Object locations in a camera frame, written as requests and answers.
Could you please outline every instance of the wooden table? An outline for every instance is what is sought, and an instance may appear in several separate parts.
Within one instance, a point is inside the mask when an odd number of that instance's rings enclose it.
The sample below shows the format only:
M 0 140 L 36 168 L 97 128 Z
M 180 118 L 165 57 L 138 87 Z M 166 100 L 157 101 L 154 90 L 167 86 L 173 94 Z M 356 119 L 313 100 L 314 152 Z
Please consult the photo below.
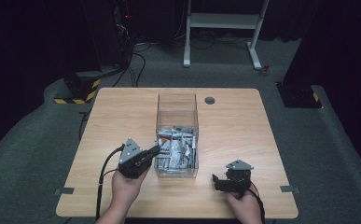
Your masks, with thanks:
M 235 160 L 253 165 L 252 181 L 266 218 L 294 218 L 298 209 L 259 92 L 254 89 L 103 88 L 99 90 L 57 207 L 61 217 L 94 217 L 99 174 L 107 156 L 128 137 L 142 148 L 155 145 L 160 93 L 196 93 L 199 171 L 196 178 L 157 178 L 150 169 L 128 217 L 233 218 L 212 174 L 225 179 Z M 208 105 L 206 97 L 214 97 Z M 106 171 L 118 165 L 117 153 Z M 111 200 L 111 175 L 104 179 L 103 212 Z

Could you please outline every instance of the human hand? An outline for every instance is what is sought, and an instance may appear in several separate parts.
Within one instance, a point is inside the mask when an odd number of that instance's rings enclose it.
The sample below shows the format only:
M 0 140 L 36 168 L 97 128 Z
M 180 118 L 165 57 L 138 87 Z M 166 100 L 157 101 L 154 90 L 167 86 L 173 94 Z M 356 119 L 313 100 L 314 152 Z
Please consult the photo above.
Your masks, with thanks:
M 254 186 L 251 186 L 250 190 L 254 193 L 257 192 Z M 247 190 L 241 199 L 238 199 L 238 195 L 235 193 L 226 192 L 225 194 L 232 211 L 242 224 L 262 223 L 257 199 L 250 191 Z
M 143 180 L 145 180 L 148 170 L 145 170 L 137 179 L 129 179 L 122 175 L 120 171 L 115 171 L 112 177 L 111 203 L 107 210 L 96 222 L 103 223 L 124 223 L 132 203 L 136 200 L 140 193 Z
M 145 180 L 148 170 L 145 170 L 137 179 L 129 179 L 122 175 L 120 171 L 115 171 L 112 178 L 112 202 L 123 204 L 128 207 L 136 200 L 140 193 L 143 180 Z

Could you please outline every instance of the clear acrylic bin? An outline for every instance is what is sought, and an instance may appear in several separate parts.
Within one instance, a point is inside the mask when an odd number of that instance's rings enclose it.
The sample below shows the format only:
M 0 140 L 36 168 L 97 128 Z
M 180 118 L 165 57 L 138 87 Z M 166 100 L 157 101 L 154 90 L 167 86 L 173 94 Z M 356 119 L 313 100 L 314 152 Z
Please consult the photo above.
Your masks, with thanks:
M 192 178 L 198 173 L 198 110 L 195 93 L 160 94 L 154 160 L 158 177 Z

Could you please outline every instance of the dark background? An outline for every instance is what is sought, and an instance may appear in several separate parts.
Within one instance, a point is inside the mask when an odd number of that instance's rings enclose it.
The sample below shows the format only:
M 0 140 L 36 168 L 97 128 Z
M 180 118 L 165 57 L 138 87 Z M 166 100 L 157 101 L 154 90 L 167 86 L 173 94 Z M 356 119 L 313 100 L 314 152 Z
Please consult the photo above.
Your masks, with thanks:
M 181 1 L 155 2 L 161 2 L 161 7 L 169 6 L 173 13 L 182 6 L 179 4 Z M 209 5 L 205 5 L 203 10 L 214 12 L 215 1 L 206 2 Z M 225 7 L 226 12 L 241 8 L 240 1 L 234 2 Z M 74 0 L 73 3 L 80 5 L 84 2 Z M 195 1 L 194 4 L 197 7 L 201 3 Z M 303 37 L 285 83 L 294 88 L 322 85 L 361 156 L 361 1 L 322 1 L 311 23 L 318 3 L 272 0 L 260 39 L 280 37 L 283 41 L 289 41 Z M 66 53 L 68 49 L 61 44 L 61 36 L 56 33 L 49 12 L 44 1 L 0 1 L 0 140 L 15 123 L 43 103 L 42 93 L 47 85 L 76 71 L 75 63 L 69 63 L 74 58 Z M 171 24 L 178 23 L 177 13 L 174 15 Z M 90 27 L 90 24 L 76 23 L 84 28 Z M 144 25 L 148 27 L 152 24 L 144 21 Z M 94 36 L 92 30 L 86 29 L 85 38 Z M 142 33 L 152 35 L 148 30 Z M 81 37 L 74 36 L 77 41 L 85 40 Z M 94 50 L 96 46 L 93 43 L 83 47 Z M 100 63 L 97 60 L 95 67 L 90 69 L 99 67 Z

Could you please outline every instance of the black cable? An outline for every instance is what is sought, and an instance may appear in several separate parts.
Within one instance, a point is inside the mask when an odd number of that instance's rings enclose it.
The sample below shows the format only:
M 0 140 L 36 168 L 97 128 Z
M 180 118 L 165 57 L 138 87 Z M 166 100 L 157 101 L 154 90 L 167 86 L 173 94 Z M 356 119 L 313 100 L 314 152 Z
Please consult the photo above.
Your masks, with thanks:
M 114 172 L 114 171 L 116 171 L 116 170 L 118 170 L 118 169 L 114 169 L 114 170 L 111 170 L 111 171 L 107 171 L 106 173 L 104 173 L 104 176 L 107 175 L 107 174 L 109 174 L 109 173 L 111 173 L 111 172 Z
M 127 72 L 128 68 L 127 69 L 124 69 L 124 71 L 122 72 L 121 76 L 119 76 L 119 78 L 117 79 L 117 81 L 113 84 L 113 86 L 111 87 L 115 87 L 119 81 L 121 80 L 121 78 L 124 76 L 124 74 Z
M 201 7 L 201 13 L 203 12 L 205 3 L 206 3 L 206 0 L 203 0 L 203 4 L 202 4 L 202 7 Z
M 209 46 L 207 46 L 205 48 L 200 48 L 200 47 L 197 47 L 195 45 L 189 44 L 194 49 L 209 49 L 215 44 L 215 37 L 213 35 L 211 35 L 211 36 L 196 35 L 196 36 L 198 37 L 197 39 L 199 41 L 202 41 L 202 42 L 208 42 L 208 41 L 210 42 L 210 41 L 212 41 L 212 42 L 211 42 L 211 44 Z
M 177 35 L 180 33 L 180 30 L 183 26 L 183 21 L 184 21 L 184 18 L 185 18 L 185 15 L 186 15 L 186 11 L 187 11 L 187 7 L 186 7 L 186 0 L 183 0 L 183 13 L 181 15 L 181 20 L 180 20 L 180 25 L 179 25 L 179 29 L 177 30 L 177 33 L 174 35 L 174 38 L 177 37 Z
M 71 217 L 67 218 L 67 219 L 64 221 L 64 223 L 63 223 L 63 224 L 67 224 L 67 223 L 69 223 L 70 219 L 72 219 L 72 218 L 71 218 Z
M 102 167 L 101 175 L 99 176 L 99 185 L 98 185 L 98 197 L 96 200 L 96 221 L 101 216 L 101 200 L 102 200 L 102 190 L 104 188 L 104 170 L 107 165 L 107 163 L 110 161 L 110 159 L 114 156 L 114 154 L 118 153 L 119 151 L 122 151 L 124 149 L 125 145 L 122 144 L 121 147 L 116 148 L 108 157 L 106 158 L 104 162 L 104 166 Z
M 239 44 L 239 43 L 242 43 L 242 42 L 245 42 L 247 41 L 248 38 L 235 38 L 234 40 L 215 40 L 215 42 L 217 44 L 227 44 L 227 45 L 230 45 L 230 44 Z
M 78 141 L 81 141 L 81 131 L 82 131 L 82 124 L 84 123 L 84 121 L 87 121 L 87 119 L 85 119 L 85 114 L 86 112 L 79 112 L 78 114 L 82 114 L 82 120 L 80 122 L 80 126 L 78 127 Z
M 145 44 L 148 44 L 147 48 L 145 48 L 145 49 L 139 49 L 139 50 L 134 50 L 133 52 L 143 52 L 143 51 L 146 51 L 146 50 L 148 50 L 148 49 L 151 48 L 151 42 L 136 44 L 135 46 L 142 46 L 142 45 L 145 45 Z
M 211 40 L 215 40 L 215 36 L 212 35 L 212 34 L 206 34 L 206 35 L 197 35 L 197 39 L 200 40 L 200 41 L 211 41 Z
M 141 54 L 138 54 L 138 53 L 134 53 L 134 54 L 137 55 L 137 56 L 139 56 L 139 57 L 141 57 L 141 58 L 143 59 L 143 67 L 142 67 L 142 69 L 140 69 L 140 72 L 139 72 L 139 74 L 137 75 L 137 79 L 136 79 L 136 85 L 135 85 L 135 87 L 138 87 L 138 86 L 139 86 L 140 76 L 142 75 L 142 72 L 143 72 L 143 70 L 145 69 L 145 66 L 146 66 L 146 59 L 145 59 L 145 57 L 143 57 L 143 55 L 141 55 Z
M 257 199 L 257 203 L 259 205 L 259 211 L 260 211 L 260 214 L 261 214 L 261 221 L 262 221 L 262 224 L 265 224 L 265 209 L 264 209 L 264 203 L 261 201 L 261 199 L 259 198 L 259 193 L 258 193 L 258 189 L 256 188 L 256 185 L 251 182 L 252 185 L 254 186 L 254 188 L 256 189 L 256 192 L 257 193 L 254 193 L 252 190 L 247 189 L 248 191 L 250 191 L 250 193 L 252 193 L 252 195 Z
M 131 84 L 132 87 L 135 87 L 136 83 L 135 83 L 135 77 L 134 77 L 134 72 L 133 69 L 131 68 L 131 66 L 128 66 L 128 71 L 130 72 L 131 75 Z

